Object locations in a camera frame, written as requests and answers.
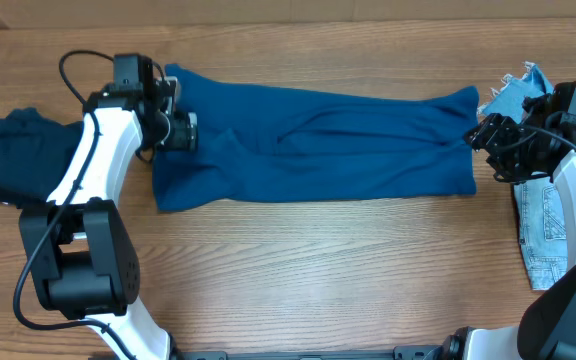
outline blue fabric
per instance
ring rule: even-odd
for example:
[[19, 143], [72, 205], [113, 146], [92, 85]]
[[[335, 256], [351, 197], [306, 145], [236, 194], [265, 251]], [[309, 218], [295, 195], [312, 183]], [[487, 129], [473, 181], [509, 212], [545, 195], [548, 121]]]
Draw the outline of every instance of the blue fabric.
[[160, 152], [159, 209], [230, 198], [257, 202], [472, 195], [471, 149], [479, 95], [385, 100], [225, 84], [177, 65], [178, 107], [195, 112], [196, 153]]
[[[521, 79], [504, 76], [505, 86], [493, 89], [494, 99], [480, 107], [484, 115], [500, 113], [521, 122], [524, 97], [538, 97], [554, 88], [539, 66], [525, 63]], [[549, 178], [514, 185], [519, 213], [519, 244], [534, 290], [547, 290], [566, 273], [568, 248], [559, 193]]]

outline black mount bracket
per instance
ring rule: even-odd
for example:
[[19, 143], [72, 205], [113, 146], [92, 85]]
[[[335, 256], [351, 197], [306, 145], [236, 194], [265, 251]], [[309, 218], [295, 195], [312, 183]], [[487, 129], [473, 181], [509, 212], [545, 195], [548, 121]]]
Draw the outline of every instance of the black mount bracket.
[[114, 82], [91, 93], [84, 111], [109, 107], [135, 111], [143, 135], [139, 157], [144, 150], [195, 151], [197, 124], [176, 109], [181, 92], [176, 78], [155, 79], [152, 59], [140, 54], [117, 54], [113, 64]]
[[[52, 203], [23, 210], [19, 230], [30, 257], [58, 207]], [[60, 246], [84, 236], [89, 251], [64, 253]], [[86, 315], [125, 315], [139, 293], [139, 260], [112, 200], [93, 198], [68, 205], [31, 267], [39, 303], [68, 320]]]
[[521, 183], [552, 176], [570, 151], [561, 141], [522, 125], [546, 130], [576, 145], [576, 82], [558, 84], [553, 94], [526, 98], [523, 108], [528, 115], [520, 124], [494, 113], [464, 135], [473, 150], [484, 149], [490, 154], [486, 162], [495, 169], [499, 182]]

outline wood grain surface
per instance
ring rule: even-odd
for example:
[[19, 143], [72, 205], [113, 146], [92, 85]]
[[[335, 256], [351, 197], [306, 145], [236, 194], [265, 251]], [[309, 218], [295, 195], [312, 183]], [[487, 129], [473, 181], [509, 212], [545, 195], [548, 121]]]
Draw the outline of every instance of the wood grain surface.
[[[576, 80], [576, 19], [0, 31], [0, 117], [35, 106], [80, 120], [61, 82], [73, 48], [141, 52], [221, 81], [422, 99], [474, 84], [481, 102], [522, 62], [553, 82]], [[112, 77], [101, 59], [72, 59], [83, 94]], [[373, 201], [218, 201], [157, 212], [150, 168], [133, 161], [120, 212], [137, 248], [141, 296], [183, 350], [231, 353], [388, 349], [437, 343], [470, 325], [517, 324], [538, 296], [517, 244], [510, 188], [474, 156], [478, 194]], [[19, 211], [0, 205], [0, 359], [106, 353], [89, 330], [37, 333], [11, 311], [24, 263]], [[39, 306], [32, 285], [23, 308]]]
[[576, 17], [570, 0], [0, 0], [11, 29]]

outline wooden table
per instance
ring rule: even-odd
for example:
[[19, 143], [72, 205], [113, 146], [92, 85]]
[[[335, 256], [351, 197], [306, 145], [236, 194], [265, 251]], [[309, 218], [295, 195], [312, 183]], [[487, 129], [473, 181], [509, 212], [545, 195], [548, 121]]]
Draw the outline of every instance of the wooden table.
[[[474, 84], [481, 102], [522, 61], [576, 80], [576, 19], [0, 31], [0, 117], [35, 106], [80, 120], [57, 72], [74, 48], [141, 52], [207, 77], [386, 98], [440, 96]], [[73, 58], [82, 94], [109, 63]], [[517, 324], [530, 290], [507, 185], [474, 157], [478, 194], [374, 201], [218, 201], [158, 214], [148, 165], [134, 161], [120, 211], [137, 248], [141, 296], [184, 350], [388, 349], [436, 343], [470, 325]], [[12, 291], [25, 261], [19, 211], [0, 205], [0, 359], [83, 359], [107, 352], [89, 330], [37, 333], [17, 323]], [[23, 308], [39, 306], [32, 284]]]

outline crumpled fabric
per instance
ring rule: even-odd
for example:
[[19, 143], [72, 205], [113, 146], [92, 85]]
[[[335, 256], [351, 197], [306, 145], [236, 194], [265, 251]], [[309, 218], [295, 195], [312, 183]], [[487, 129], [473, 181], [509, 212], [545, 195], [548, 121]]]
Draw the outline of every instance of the crumpled fabric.
[[36, 109], [16, 109], [0, 119], [0, 202], [19, 208], [44, 203], [64, 177], [83, 131]]
[[196, 153], [159, 152], [160, 210], [256, 202], [472, 195], [474, 87], [422, 101], [227, 84], [177, 65], [177, 106], [197, 114]]
[[[492, 89], [493, 100], [480, 113], [499, 113], [521, 122], [525, 97], [554, 91], [539, 66], [525, 62], [521, 78], [503, 77], [504, 86]], [[549, 178], [513, 185], [519, 214], [519, 245], [533, 290], [548, 290], [565, 273], [568, 264], [566, 226], [559, 193]]]

